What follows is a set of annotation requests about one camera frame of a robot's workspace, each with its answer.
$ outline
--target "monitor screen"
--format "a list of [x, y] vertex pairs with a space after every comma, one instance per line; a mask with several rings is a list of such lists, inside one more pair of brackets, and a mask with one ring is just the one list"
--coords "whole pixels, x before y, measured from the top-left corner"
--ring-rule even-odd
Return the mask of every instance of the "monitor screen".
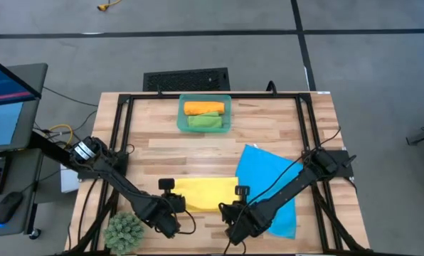
[[36, 98], [39, 98], [39, 94], [33, 88], [0, 65], [0, 105]]

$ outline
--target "wooden table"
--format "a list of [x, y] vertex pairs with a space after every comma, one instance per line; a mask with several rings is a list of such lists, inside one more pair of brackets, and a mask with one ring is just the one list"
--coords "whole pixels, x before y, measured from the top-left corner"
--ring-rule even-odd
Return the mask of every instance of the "wooden table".
[[[119, 93], [103, 93], [98, 107], [92, 135], [109, 143]], [[330, 94], [312, 92], [314, 113], [321, 141], [332, 137], [338, 122]], [[295, 101], [292, 99], [241, 99], [233, 100], [232, 129], [227, 134], [181, 133], [176, 126], [179, 100], [136, 100], [132, 112], [129, 143], [135, 151], [129, 156], [127, 178], [139, 189], [159, 195], [159, 178], [227, 177], [235, 176], [236, 165], [246, 144], [258, 147], [288, 159], [297, 159], [303, 149]], [[310, 144], [313, 144], [306, 106], [303, 107]], [[341, 149], [339, 134], [324, 144], [326, 149]], [[85, 195], [92, 181], [82, 182], [70, 225], [73, 246], [78, 239], [78, 223]], [[368, 247], [369, 243], [354, 188], [343, 178], [330, 182], [336, 214], [356, 241]], [[101, 189], [98, 181], [90, 195], [83, 221], [81, 236], [85, 234], [97, 213]], [[296, 197], [296, 239], [277, 238], [264, 233], [258, 238], [245, 240], [247, 253], [322, 252], [319, 241], [312, 193], [309, 188]], [[123, 197], [118, 211], [131, 211]], [[153, 229], [146, 235], [138, 254], [192, 254], [222, 253], [228, 239], [224, 233], [227, 225], [220, 213], [194, 213], [197, 230], [193, 235], [177, 235], [167, 239]], [[324, 216], [330, 248], [334, 248], [329, 220]], [[180, 215], [182, 230], [191, 230], [187, 215]], [[102, 233], [98, 248], [104, 248]], [[241, 253], [242, 245], [231, 246], [229, 253]]]

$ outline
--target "black metal frame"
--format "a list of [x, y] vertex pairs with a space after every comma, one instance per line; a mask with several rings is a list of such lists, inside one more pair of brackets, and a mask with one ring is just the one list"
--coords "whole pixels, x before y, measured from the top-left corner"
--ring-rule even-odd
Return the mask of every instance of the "black metal frame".
[[[253, 99], [293, 99], [296, 102], [297, 107], [297, 115], [299, 117], [300, 122], [300, 129], [301, 129], [301, 135], [302, 135], [302, 141], [304, 144], [304, 152], [306, 153], [310, 151], [310, 145], [309, 145], [309, 137], [307, 135], [307, 126], [305, 124], [304, 120], [304, 112], [302, 109], [302, 101], [305, 102], [307, 105], [307, 111], [309, 115], [309, 122], [312, 127], [312, 133], [313, 133], [313, 140], [315, 147], [320, 146], [321, 142], [319, 140], [319, 133], [317, 129], [317, 123], [314, 116], [314, 110], [312, 105], [312, 98], [310, 93], [279, 93], [277, 92], [277, 88], [275, 87], [274, 83], [272, 81], [269, 82], [266, 91], [268, 92], [262, 92], [262, 93], [228, 93], [228, 95], [231, 96], [233, 99], [245, 99], [245, 98], [253, 98]], [[133, 105], [135, 100], [150, 100], [150, 99], [178, 99], [180, 97], [181, 93], [166, 93], [163, 94], [161, 92], [157, 94], [144, 94], [144, 95], [129, 95], [129, 94], [121, 94], [119, 95], [118, 102], [117, 102], [117, 109], [116, 109], [116, 115], [114, 120], [114, 127], [112, 128], [112, 135], [111, 135], [111, 141], [110, 141], [110, 148], [115, 149], [116, 141], [117, 141], [117, 133], [119, 131], [119, 123], [120, 119], [122, 118], [122, 109], [124, 104], [128, 104], [127, 107], [127, 113], [125, 117], [124, 122], [124, 130], [122, 135], [122, 143], [121, 143], [121, 149], [126, 150], [126, 145], [128, 143], [128, 137], [129, 137], [129, 127], [132, 121], [132, 111], [133, 111]], [[106, 181], [102, 184], [102, 190], [100, 193], [100, 200], [98, 205], [98, 212], [100, 213], [103, 209], [104, 205], [106, 204], [106, 197], [107, 197], [107, 189], [108, 189], [108, 183]], [[330, 210], [334, 213], [334, 203], [332, 200], [332, 193], [330, 189], [330, 185], [328, 181], [323, 181], [323, 187], [324, 187], [324, 193], [326, 195], [327, 199], [327, 205], [330, 208]], [[318, 204], [318, 202], [315, 200], [315, 194], [312, 194], [314, 197], [314, 208], [315, 213], [317, 216], [317, 222], [318, 222], [318, 230], [319, 230], [319, 236], [321, 239], [322, 249], [324, 252], [330, 251], [329, 244], [327, 242], [327, 234], [326, 234], [326, 228], [324, 225], [324, 219], [322, 215], [322, 209], [321, 206]], [[110, 211], [110, 217], [112, 217], [117, 210], [117, 202], [115, 202], [111, 208]], [[341, 238], [336, 229], [332, 228], [334, 233], [334, 241], [336, 245], [336, 249], [341, 252], [343, 250], [343, 246], [341, 244]], [[94, 252], [99, 253], [109, 253], [109, 250], [97, 250], [97, 244], [98, 244], [98, 238], [99, 238], [100, 230], [97, 230], [95, 233], [94, 238], [92, 239], [92, 247], [91, 250]]]

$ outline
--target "gray floor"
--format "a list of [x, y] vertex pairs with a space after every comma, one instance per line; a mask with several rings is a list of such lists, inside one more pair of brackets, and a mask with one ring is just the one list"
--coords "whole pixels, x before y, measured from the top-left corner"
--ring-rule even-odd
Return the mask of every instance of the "gray floor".
[[[281, 0], [134, 0], [105, 14], [99, 3], [0, 0], [0, 34], [295, 27], [290, 2]], [[424, 0], [299, 6], [305, 29], [424, 28]], [[358, 155], [356, 183], [372, 248], [424, 255], [424, 144], [405, 142], [424, 126], [424, 34], [307, 36], [307, 45], [317, 89], [332, 92], [345, 144]], [[101, 92], [141, 90], [145, 72], [193, 68], [228, 67], [232, 90], [262, 90], [268, 80], [278, 90], [307, 89], [296, 36], [0, 39], [0, 62], [45, 62], [46, 86], [91, 103]], [[45, 91], [37, 123], [76, 127], [93, 110]], [[74, 200], [41, 205], [40, 240], [0, 238], [0, 255], [60, 252]]]

